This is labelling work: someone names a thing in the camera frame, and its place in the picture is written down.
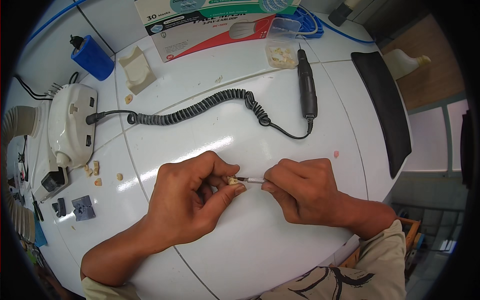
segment coiled cable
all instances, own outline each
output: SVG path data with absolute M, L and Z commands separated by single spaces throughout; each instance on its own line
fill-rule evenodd
M 217 104 L 220 104 L 228 100 L 233 100 L 233 99 L 245 100 L 245 106 L 251 111 L 253 111 L 260 125 L 271 126 L 292 139 L 296 139 L 296 140 L 304 139 L 312 132 L 313 117 L 309 117 L 309 116 L 307 116 L 307 134 L 306 135 L 298 137 L 286 132 L 280 126 L 272 123 L 272 120 L 270 120 L 270 118 L 268 117 L 268 114 L 264 111 L 262 106 L 257 101 L 255 101 L 253 93 L 251 91 L 246 91 L 244 89 L 228 89 L 228 90 L 217 92 L 203 99 L 198 103 L 195 103 L 187 108 L 181 109 L 179 111 L 176 111 L 168 115 L 145 115 L 142 113 L 137 114 L 136 112 L 131 110 L 111 110 L 111 111 L 104 111 L 104 112 L 95 113 L 90 116 L 87 116 L 86 123 L 88 125 L 93 124 L 99 121 L 104 116 L 112 113 L 128 112 L 129 114 L 127 117 L 127 122 L 131 125 L 134 125 L 134 124 L 160 125 L 160 126 L 172 125 L 172 124 L 176 124 L 178 122 L 193 118 L 195 116 L 198 116 Z

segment black cable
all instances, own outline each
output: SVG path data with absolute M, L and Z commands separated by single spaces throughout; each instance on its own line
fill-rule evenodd
M 68 84 L 74 84 L 78 79 L 78 72 L 74 72 L 71 76 L 70 76 L 70 80 L 68 81 Z
M 32 89 L 20 78 L 19 75 L 14 75 L 14 77 L 18 80 L 18 82 L 20 83 L 20 85 L 22 86 L 22 88 L 24 88 L 24 90 L 35 100 L 51 100 L 51 99 L 48 99 L 48 98 L 37 98 L 37 97 L 45 97 L 45 95 L 39 95 L 39 94 L 36 94 L 32 91 Z
M 255 116 L 258 119 L 258 122 L 262 126 L 271 126 L 284 135 L 296 139 L 301 140 L 306 138 L 313 129 L 313 117 L 307 117 L 307 134 L 301 137 L 291 135 L 290 133 L 283 130 L 280 126 L 272 123 L 270 118 L 268 117 L 267 113 L 263 110 L 262 106 L 255 101 L 253 97 L 253 93 L 251 91 L 246 91 L 244 89 L 228 89 L 224 91 L 220 91 L 215 93 L 202 101 L 195 103 L 187 108 L 181 109 L 174 113 L 168 115 L 145 115 L 145 114 L 137 114 L 131 110 L 111 110 L 111 111 L 104 111 L 100 113 L 95 113 L 90 116 L 87 116 L 86 123 L 88 125 L 93 124 L 99 121 L 101 118 L 105 117 L 106 115 L 112 113 L 119 113 L 119 112 L 128 112 L 127 122 L 129 124 L 145 124 L 145 125 L 171 125 L 176 124 L 178 122 L 184 121 L 186 119 L 193 118 L 195 116 L 200 115 L 201 113 L 207 111 L 209 108 L 233 99 L 244 99 L 245 106 L 253 111 Z

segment white table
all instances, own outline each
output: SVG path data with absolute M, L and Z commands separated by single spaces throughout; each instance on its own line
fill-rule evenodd
M 326 15 L 319 16 L 327 20 Z M 355 37 L 369 38 L 361 25 L 346 21 L 344 28 Z M 327 157 L 339 190 L 383 201 L 396 178 L 390 179 L 380 123 L 349 55 L 378 48 L 324 30 L 320 39 L 298 38 L 312 65 L 319 105 L 313 132 L 305 140 L 292 140 L 260 126 L 241 100 L 165 127 L 131 126 L 126 114 L 103 119 L 96 127 L 92 156 L 100 163 L 103 186 L 94 186 L 95 177 L 87 178 L 82 168 L 74 169 L 69 173 L 70 185 L 40 204 L 45 218 L 41 225 L 48 241 L 40 249 L 59 281 L 83 295 L 79 275 L 83 255 L 147 212 L 162 164 L 206 150 L 239 164 L 239 175 L 251 177 L 261 177 L 284 157 L 299 161 Z M 295 135 L 305 133 L 297 71 L 271 68 L 263 40 L 206 49 L 168 63 L 161 61 L 150 37 L 134 45 L 144 51 L 157 81 L 126 105 L 124 97 L 130 92 L 118 63 L 103 82 L 87 76 L 81 83 L 98 91 L 98 111 L 167 114 L 217 91 L 244 88 L 253 91 L 274 123 Z M 119 52 L 116 61 L 134 45 Z M 335 150 L 340 152 L 338 158 L 333 157 Z M 123 181 L 117 181 L 117 173 L 123 174 Z M 212 233 L 153 255 L 142 265 L 132 279 L 142 299 L 252 296 L 312 269 L 352 236 L 341 228 L 289 224 L 270 194 L 259 185 L 247 184 L 247 188 Z M 96 218 L 76 222 L 71 201 L 87 194 Z M 51 203 L 60 197 L 65 199 L 67 215 L 57 218 Z

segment plastic container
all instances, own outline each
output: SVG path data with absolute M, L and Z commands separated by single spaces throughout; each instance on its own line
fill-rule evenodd
M 432 62 L 428 56 L 422 55 L 412 58 L 400 49 L 393 49 L 385 54 L 383 59 L 394 80 Z
M 107 79 L 115 66 L 115 63 L 90 35 L 84 38 L 80 50 L 73 49 L 70 57 L 100 81 Z
M 265 53 L 273 68 L 294 69 L 298 65 L 297 47 L 294 42 L 301 24 L 299 21 L 274 18 L 266 37 Z

